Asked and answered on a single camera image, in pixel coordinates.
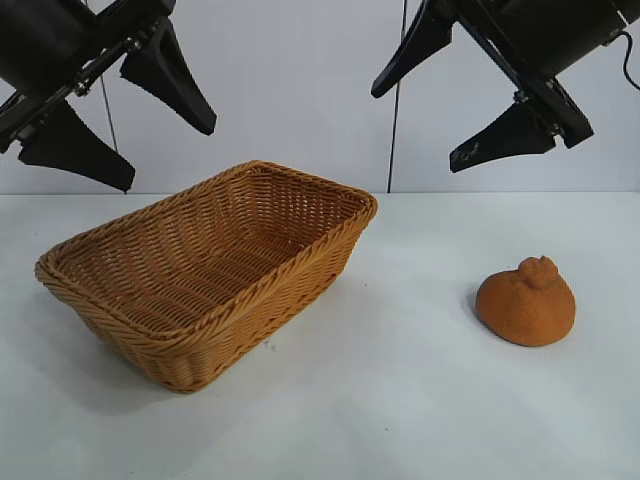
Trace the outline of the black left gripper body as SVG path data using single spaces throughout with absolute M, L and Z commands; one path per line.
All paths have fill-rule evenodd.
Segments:
M 3 1 L 1 151 L 74 93 L 84 96 L 123 55 L 142 49 L 173 1 L 114 1 L 95 13 L 81 1 Z

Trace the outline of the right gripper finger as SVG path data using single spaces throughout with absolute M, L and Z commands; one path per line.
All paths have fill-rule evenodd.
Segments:
M 452 41 L 452 1 L 422 1 L 398 49 L 373 81 L 371 95 L 384 96 L 411 70 Z
M 457 173 L 503 158 L 544 154 L 555 147 L 554 136 L 534 110 L 527 103 L 514 103 L 450 153 L 450 170 Z

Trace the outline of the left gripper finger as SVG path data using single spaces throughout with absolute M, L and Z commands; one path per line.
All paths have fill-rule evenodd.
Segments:
M 67 101 L 36 123 L 21 142 L 18 159 L 25 165 L 66 171 L 128 192 L 135 168 L 100 140 Z
M 217 115 L 189 70 L 169 19 L 158 19 L 148 41 L 127 54 L 121 77 L 163 102 L 204 135 L 214 132 Z

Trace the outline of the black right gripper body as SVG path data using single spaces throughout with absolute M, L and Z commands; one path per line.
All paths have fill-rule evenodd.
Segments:
M 452 1 L 459 23 L 512 81 L 547 131 L 572 148 L 592 126 L 558 76 L 638 21 L 636 1 Z

